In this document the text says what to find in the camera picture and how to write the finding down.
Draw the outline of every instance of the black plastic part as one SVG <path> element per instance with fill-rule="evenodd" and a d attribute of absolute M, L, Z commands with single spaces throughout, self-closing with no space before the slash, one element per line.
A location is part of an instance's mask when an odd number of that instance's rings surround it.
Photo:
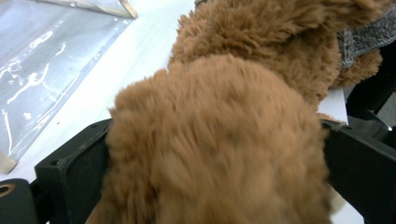
<path fill-rule="evenodd" d="M 380 50 L 383 62 L 378 73 L 356 85 L 347 98 L 349 116 L 360 118 L 366 109 L 377 114 L 396 91 L 396 41 Z"/>
<path fill-rule="evenodd" d="M 371 224 L 396 223 L 396 149 L 349 126 L 330 130 L 325 158 L 330 183 Z"/>
<path fill-rule="evenodd" d="M 39 224 L 29 182 L 9 179 L 0 182 L 0 223 Z"/>
<path fill-rule="evenodd" d="M 109 123 L 90 125 L 35 167 L 38 185 L 49 193 L 55 210 L 50 223 L 85 223 L 98 202 L 108 161 Z"/>

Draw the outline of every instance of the stuffed animal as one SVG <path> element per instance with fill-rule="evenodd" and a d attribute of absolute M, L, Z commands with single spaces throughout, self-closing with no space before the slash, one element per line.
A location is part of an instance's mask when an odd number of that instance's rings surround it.
<path fill-rule="evenodd" d="M 317 108 L 362 78 L 340 76 L 336 33 L 390 3 L 208 0 L 182 16 L 168 69 L 110 110 L 89 222 L 331 223 Z"/>

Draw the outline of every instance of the transparent plastic sheet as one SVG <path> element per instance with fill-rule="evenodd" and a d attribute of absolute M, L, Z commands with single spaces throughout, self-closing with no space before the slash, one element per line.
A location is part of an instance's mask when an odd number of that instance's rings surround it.
<path fill-rule="evenodd" d="M 137 17 L 129 0 L 38 0 L 70 7 L 84 7 L 122 17 Z"/>
<path fill-rule="evenodd" d="M 130 22 L 33 0 L 0 1 L 0 172 L 13 168 Z"/>

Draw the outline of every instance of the fluffy fur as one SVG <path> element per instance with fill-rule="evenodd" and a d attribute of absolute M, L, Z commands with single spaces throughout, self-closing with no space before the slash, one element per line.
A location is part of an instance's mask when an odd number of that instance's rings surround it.
<path fill-rule="evenodd" d="M 335 32 L 389 0 L 216 0 L 182 17 L 168 71 L 123 90 L 91 223 L 330 223 L 318 102 Z"/>

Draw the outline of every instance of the teddy bear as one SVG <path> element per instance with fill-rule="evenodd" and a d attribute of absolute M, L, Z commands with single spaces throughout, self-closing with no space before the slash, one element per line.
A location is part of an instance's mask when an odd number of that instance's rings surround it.
<path fill-rule="evenodd" d="M 318 104 L 363 78 L 341 72 L 336 33 L 391 2 L 208 0 L 182 16 L 167 69 L 110 109 L 88 222 L 331 223 Z"/>

